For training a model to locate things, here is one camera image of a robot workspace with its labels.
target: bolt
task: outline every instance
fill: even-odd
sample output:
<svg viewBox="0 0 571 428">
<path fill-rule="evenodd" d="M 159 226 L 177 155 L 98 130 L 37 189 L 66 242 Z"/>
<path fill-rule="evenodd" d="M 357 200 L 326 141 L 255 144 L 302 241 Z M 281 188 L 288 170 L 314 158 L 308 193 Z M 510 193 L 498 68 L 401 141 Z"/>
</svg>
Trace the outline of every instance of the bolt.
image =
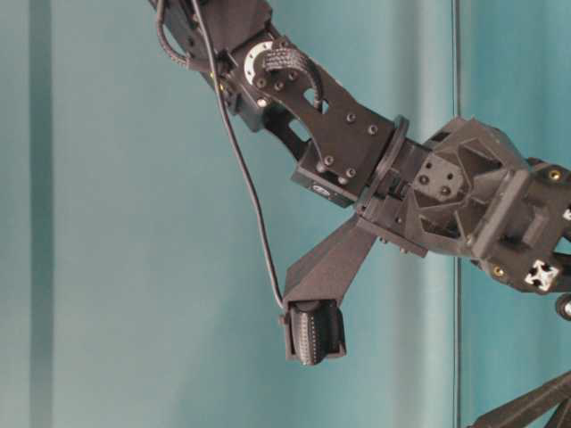
<svg viewBox="0 0 571 428">
<path fill-rule="evenodd" d="M 496 267 L 493 268 L 493 274 L 494 274 L 495 276 L 502 277 L 502 276 L 504 276 L 506 273 L 503 271 L 503 269 L 502 269 L 501 267 L 496 266 Z"/>
<path fill-rule="evenodd" d="M 268 82 L 266 81 L 265 78 L 259 78 L 258 80 L 256 80 L 256 86 L 259 89 L 263 89 L 264 87 L 266 87 L 267 84 Z"/>
<path fill-rule="evenodd" d="M 561 179 L 561 172 L 557 169 L 552 169 L 550 171 L 550 179 L 553 181 L 559 181 Z"/>
</svg>

